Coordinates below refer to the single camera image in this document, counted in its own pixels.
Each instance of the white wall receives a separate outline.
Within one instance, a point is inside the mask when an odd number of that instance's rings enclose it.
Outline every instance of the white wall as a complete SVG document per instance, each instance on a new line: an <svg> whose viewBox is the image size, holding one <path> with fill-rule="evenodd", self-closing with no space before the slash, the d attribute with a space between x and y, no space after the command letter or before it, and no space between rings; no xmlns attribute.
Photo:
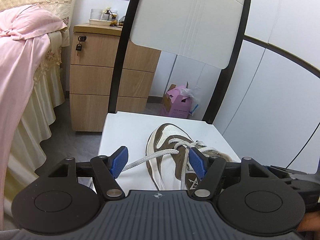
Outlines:
<svg viewBox="0 0 320 240"><path fill-rule="evenodd" d="M269 43L320 69L320 0L281 0Z"/></svg>
<svg viewBox="0 0 320 240"><path fill-rule="evenodd" d="M292 170L303 171L306 173L316 173L320 155L320 127L317 128L310 141L298 157L288 167Z"/></svg>
<svg viewBox="0 0 320 240"><path fill-rule="evenodd" d="M245 35L268 42L280 0L251 0Z"/></svg>
<svg viewBox="0 0 320 240"><path fill-rule="evenodd" d="M176 55L162 51L158 66L155 72L155 76L153 78L150 95L156 97L162 97L163 93L166 89L166 85L170 76L170 72L172 70L172 66L174 63Z"/></svg>
<svg viewBox="0 0 320 240"><path fill-rule="evenodd" d="M286 167L319 123L319 94L318 77L266 49L223 137L240 158ZM309 166L314 169L318 164L313 161Z"/></svg>
<svg viewBox="0 0 320 240"><path fill-rule="evenodd" d="M73 10L73 16L70 24L70 35L72 36L73 26L89 22L90 11L92 8L104 9L107 6L118 10L119 18L127 12L129 1L126 0L76 0ZM70 71L70 53L71 46L67 48L63 66L66 66L66 89L69 90L69 71Z"/></svg>
<svg viewBox="0 0 320 240"><path fill-rule="evenodd" d="M196 86L200 89L196 94L199 107L191 119L201 120L203 118L217 84L220 71L218 68L193 59L182 56L177 57L168 86L171 84L185 85L188 82L190 89L194 89Z"/></svg>
<svg viewBox="0 0 320 240"><path fill-rule="evenodd" d="M213 122L222 135L246 95L264 52L263 47L248 41L242 42L227 93Z"/></svg>

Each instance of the blue gripper pad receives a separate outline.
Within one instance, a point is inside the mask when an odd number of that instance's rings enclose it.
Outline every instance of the blue gripper pad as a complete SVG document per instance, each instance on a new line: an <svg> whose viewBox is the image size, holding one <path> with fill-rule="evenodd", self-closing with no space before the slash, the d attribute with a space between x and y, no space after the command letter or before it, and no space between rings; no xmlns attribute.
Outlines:
<svg viewBox="0 0 320 240"><path fill-rule="evenodd" d="M124 166L127 164L128 157L128 148L125 146L121 146L113 153L113 155L108 158L107 167L115 179L119 177Z"/></svg>
<svg viewBox="0 0 320 240"><path fill-rule="evenodd" d="M207 170L205 168L204 160L198 154L201 154L205 158L205 156L201 152L199 152L198 149L193 147L189 149L190 165L196 172L198 178L202 179L207 173Z"/></svg>

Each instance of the bed skirt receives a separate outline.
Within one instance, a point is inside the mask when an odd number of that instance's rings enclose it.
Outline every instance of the bed skirt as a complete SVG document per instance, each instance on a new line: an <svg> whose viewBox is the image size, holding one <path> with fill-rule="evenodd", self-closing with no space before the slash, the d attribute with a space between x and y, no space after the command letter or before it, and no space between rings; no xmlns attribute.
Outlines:
<svg viewBox="0 0 320 240"><path fill-rule="evenodd" d="M46 160L40 142L50 138L49 125L56 118L53 108L63 102L60 66L52 63L38 75L11 144L4 184L4 213L11 217L15 195L38 178L34 171Z"/></svg>

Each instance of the chair seat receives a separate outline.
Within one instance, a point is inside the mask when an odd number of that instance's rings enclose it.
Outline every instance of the chair seat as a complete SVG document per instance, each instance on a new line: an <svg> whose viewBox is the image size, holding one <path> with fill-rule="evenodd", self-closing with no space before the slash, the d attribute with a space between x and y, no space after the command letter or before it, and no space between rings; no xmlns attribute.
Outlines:
<svg viewBox="0 0 320 240"><path fill-rule="evenodd" d="M151 133L164 123L180 127L194 141L203 141L207 146L215 147L240 162L239 157L213 125L203 121L125 112L107 115L99 155L110 156L120 146L126 146L129 151L128 164L143 158ZM122 172L117 182L126 194L133 189L156 190L145 164Z"/></svg>

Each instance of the sneaker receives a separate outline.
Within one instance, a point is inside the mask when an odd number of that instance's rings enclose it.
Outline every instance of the sneaker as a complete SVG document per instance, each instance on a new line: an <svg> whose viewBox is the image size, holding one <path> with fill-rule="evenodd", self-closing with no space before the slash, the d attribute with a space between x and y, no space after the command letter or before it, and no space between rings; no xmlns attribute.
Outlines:
<svg viewBox="0 0 320 240"><path fill-rule="evenodd" d="M229 155L203 142L194 142L190 136L174 124L160 125L150 135L146 147L146 157L125 166L124 170L146 162L148 172L157 190L188 190L190 194L200 182L188 156L189 149L196 147L205 156L220 156L233 162Z"/></svg>

